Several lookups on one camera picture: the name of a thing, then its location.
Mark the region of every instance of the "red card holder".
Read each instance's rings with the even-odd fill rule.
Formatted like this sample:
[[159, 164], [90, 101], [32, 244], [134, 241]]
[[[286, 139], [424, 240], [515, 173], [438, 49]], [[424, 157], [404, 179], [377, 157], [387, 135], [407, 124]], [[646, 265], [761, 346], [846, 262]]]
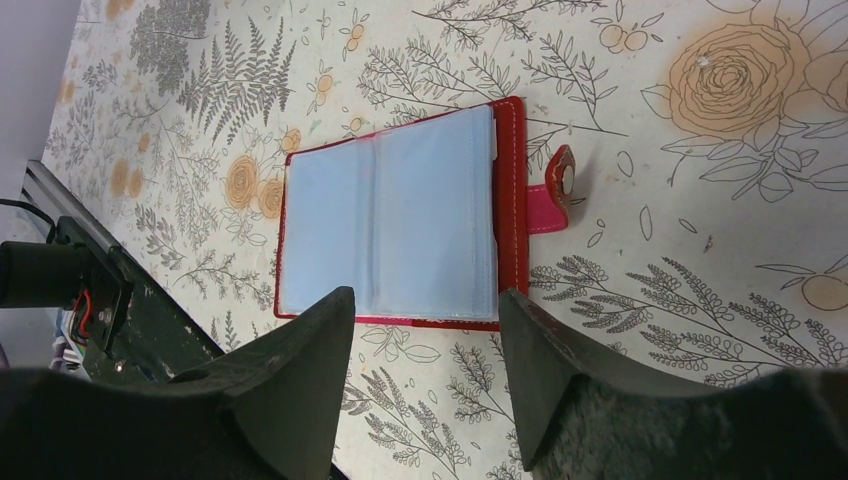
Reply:
[[[551, 160], [546, 173], [546, 183], [539, 192], [557, 188], [555, 193], [546, 193], [546, 197], [538, 197], [537, 187], [527, 185], [526, 140], [527, 124], [524, 114], [524, 102], [519, 97], [507, 97], [489, 103], [492, 107], [496, 125], [497, 158], [493, 163], [492, 202], [493, 228], [497, 242], [498, 260], [498, 291], [515, 288], [527, 294], [529, 283], [528, 249], [530, 233], [545, 233], [560, 230], [567, 226], [567, 205], [569, 198], [562, 195], [562, 178], [570, 155], [567, 146], [561, 147]], [[435, 115], [418, 122], [442, 115]], [[329, 148], [357, 138], [324, 145], [311, 150], [289, 154], [286, 166], [291, 164], [292, 156], [307, 151]], [[533, 197], [533, 210], [544, 210], [543, 215], [531, 215], [536, 222], [533, 231], [528, 228], [528, 195]], [[280, 216], [279, 245], [277, 248], [276, 288], [274, 298], [274, 315], [281, 319], [294, 318], [295, 315], [284, 314], [280, 311], [280, 278], [282, 272], [282, 256], [285, 247], [286, 231], [286, 196], [283, 197], [282, 215]], [[465, 330], [498, 331], [496, 321], [462, 321], [438, 319], [412, 319], [390, 317], [360, 317], [358, 323], [405, 325], [414, 327], [453, 328]]]

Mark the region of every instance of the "red wire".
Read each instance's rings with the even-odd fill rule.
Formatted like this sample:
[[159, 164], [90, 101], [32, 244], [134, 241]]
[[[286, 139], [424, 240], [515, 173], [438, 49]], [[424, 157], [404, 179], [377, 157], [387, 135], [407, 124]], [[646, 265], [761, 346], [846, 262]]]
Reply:
[[91, 317], [91, 294], [88, 293], [88, 289], [82, 291], [79, 297], [77, 297], [77, 301], [74, 302], [73, 312], [74, 315], [77, 314], [77, 307], [79, 306], [79, 301], [85, 297], [85, 314], [80, 321], [79, 327], [77, 328], [78, 332], [82, 334], [84, 338], [88, 338], [88, 320]]

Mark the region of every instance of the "card holder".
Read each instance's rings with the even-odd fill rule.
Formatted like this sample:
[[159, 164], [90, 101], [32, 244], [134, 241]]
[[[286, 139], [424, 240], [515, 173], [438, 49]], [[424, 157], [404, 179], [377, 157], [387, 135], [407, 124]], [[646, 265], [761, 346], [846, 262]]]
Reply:
[[293, 158], [283, 313], [351, 285], [358, 315], [491, 319], [492, 122], [483, 105]]
[[491, 108], [392, 129], [376, 140], [377, 313], [490, 319]]
[[[524, 102], [519, 97], [506, 97], [487, 103], [495, 118], [496, 160], [492, 174], [492, 210], [493, 230], [497, 252], [497, 290], [515, 288], [524, 293], [528, 292], [529, 282], [529, 237], [533, 234], [556, 232], [568, 226], [568, 205], [575, 204], [581, 199], [572, 198], [572, 192], [566, 188], [567, 178], [573, 178], [574, 158], [570, 149], [563, 146], [554, 154], [545, 174], [544, 185], [527, 186], [526, 174], [526, 141], [527, 124], [524, 113]], [[416, 120], [414, 123], [428, 123], [445, 115]], [[367, 137], [341, 140], [336, 143], [316, 147], [312, 150], [291, 153], [286, 157], [286, 165], [291, 169], [293, 163], [307, 158], [307, 155], [318, 150], [335, 149], [341, 145], [363, 141]], [[285, 311], [288, 302], [285, 283], [287, 271], [284, 268], [284, 257], [291, 258], [287, 253], [289, 235], [294, 227], [287, 222], [287, 211], [293, 208], [289, 205], [288, 190], [283, 197], [282, 215], [280, 216], [280, 234], [277, 249], [277, 274], [274, 299], [274, 315], [279, 319], [291, 319], [295, 313]], [[331, 291], [328, 287], [324, 293]], [[464, 330], [497, 331], [497, 316], [490, 321], [466, 320], [462, 318], [404, 318], [400, 316], [381, 317], [362, 313], [357, 309], [356, 321], [367, 324], [405, 325], [426, 328], [449, 328]]]
[[357, 311], [373, 308], [373, 172], [372, 142], [313, 150], [289, 166], [279, 282], [286, 313], [339, 285], [353, 287]]

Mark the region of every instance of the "orange rose illustration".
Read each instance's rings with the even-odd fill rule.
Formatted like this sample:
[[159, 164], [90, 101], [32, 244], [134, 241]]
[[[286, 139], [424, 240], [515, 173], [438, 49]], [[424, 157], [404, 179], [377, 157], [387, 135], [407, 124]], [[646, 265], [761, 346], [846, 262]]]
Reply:
[[808, 124], [848, 118], [848, 51], [822, 55], [807, 66], [804, 74], [812, 89], [792, 95], [786, 101], [786, 115]]
[[133, 170], [130, 174], [130, 180], [127, 184], [127, 192], [132, 198], [138, 198], [141, 195], [141, 188], [144, 186], [144, 174], [141, 170]]
[[669, 106], [679, 128], [725, 140], [777, 117], [804, 83], [810, 54], [782, 22], [726, 25], [707, 34], [672, 65]]
[[296, 152], [300, 148], [300, 130], [293, 128], [287, 131], [283, 136], [280, 148], [286, 155]]
[[118, 159], [112, 166], [112, 177], [109, 179], [109, 191], [112, 192], [113, 197], [124, 194], [124, 190], [127, 188], [128, 174], [129, 166], [126, 159]]
[[272, 178], [259, 184], [259, 209], [265, 218], [279, 218], [283, 206], [283, 182]]
[[259, 168], [256, 161], [242, 155], [233, 162], [227, 173], [227, 203], [236, 210], [242, 210], [250, 204], [259, 183]]

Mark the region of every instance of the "flower drawing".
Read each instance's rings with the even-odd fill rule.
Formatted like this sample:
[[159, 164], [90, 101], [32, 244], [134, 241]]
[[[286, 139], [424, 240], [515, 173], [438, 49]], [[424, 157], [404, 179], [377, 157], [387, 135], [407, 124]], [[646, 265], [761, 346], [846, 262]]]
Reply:
[[362, 127], [364, 125], [368, 125], [368, 124], [369, 124], [368, 120], [365, 120], [362, 117], [353, 117], [350, 120], [350, 122], [348, 122], [347, 125], [341, 125], [342, 130], [347, 132], [347, 133], [344, 134], [344, 136], [342, 138], [352, 138], [352, 137], [357, 136], [358, 135], [357, 132], [362, 130]]
[[144, 153], [150, 147], [150, 134], [144, 132], [138, 140], [138, 153]]
[[256, 161], [242, 155], [233, 162], [227, 173], [227, 203], [236, 210], [243, 210], [250, 204], [259, 184], [259, 169]]
[[265, 218], [280, 217], [280, 209], [283, 206], [282, 181], [271, 178], [259, 183], [256, 196], [259, 199], [259, 210]]
[[141, 195], [141, 189], [144, 187], [144, 174], [141, 170], [133, 170], [130, 174], [129, 182], [127, 183], [127, 193], [130, 197], [138, 198]]
[[824, 312], [835, 312], [848, 308], [848, 255], [843, 255], [830, 268], [814, 269], [803, 265], [771, 263], [757, 268], [790, 274], [791, 278], [781, 290], [797, 287], [808, 305]]
[[283, 139], [280, 142], [280, 149], [286, 155], [294, 153], [300, 148], [300, 139], [300, 130], [292, 128], [283, 135]]
[[135, 0], [109, 0], [106, 2], [106, 18], [109, 21], [118, 18], [118, 15], [129, 10], [135, 4]]
[[347, 60], [348, 52], [356, 51], [356, 49], [359, 48], [359, 45], [365, 40], [363, 38], [365, 35], [365, 25], [363, 24], [370, 16], [371, 15], [367, 13], [359, 16], [359, 10], [354, 8], [353, 17], [350, 21], [350, 28], [345, 27], [339, 29], [339, 33], [348, 36], [344, 47], [342, 47], [342, 61]]
[[118, 159], [115, 165], [112, 166], [112, 176], [109, 179], [109, 191], [113, 197], [118, 197], [124, 194], [127, 188], [127, 179], [129, 177], [129, 166], [124, 158]]
[[739, 183], [732, 200], [756, 188], [776, 203], [798, 184], [848, 191], [848, 164], [819, 167], [818, 150], [799, 143], [848, 133], [848, 51], [840, 50], [844, 35], [832, 32], [841, 17], [828, 10], [800, 18], [791, 3], [752, 3], [747, 24], [697, 39], [667, 84], [642, 90], [653, 113], [694, 135], [661, 147], [680, 155], [670, 185], [685, 159], [705, 158], [699, 178]]
[[309, 105], [309, 109], [306, 111], [307, 115], [317, 112], [318, 107], [327, 102], [327, 95], [334, 85], [333, 76], [330, 74], [332, 70], [333, 67], [324, 66], [324, 60], [318, 62], [318, 77], [313, 82], [306, 84], [306, 88], [315, 93], [315, 100]]
[[785, 25], [726, 25], [672, 65], [671, 120], [691, 133], [740, 140], [779, 115], [783, 99], [804, 82], [809, 62], [801, 38]]
[[74, 99], [76, 85], [73, 80], [65, 81], [65, 77], [59, 80], [59, 95], [56, 98], [57, 104], [69, 103]]
[[645, 48], [649, 39], [655, 42], [662, 42], [663, 39], [659, 35], [650, 34], [645, 29], [656, 25], [662, 20], [665, 13], [659, 13], [646, 20], [633, 25], [632, 29], [628, 29], [627, 25], [622, 23], [624, 19], [624, 1], [618, 0], [615, 2], [615, 18], [598, 17], [592, 20], [595, 25], [605, 25], [598, 35], [598, 40], [601, 46], [609, 50], [612, 54], [619, 54], [625, 50], [629, 52], [637, 52]]

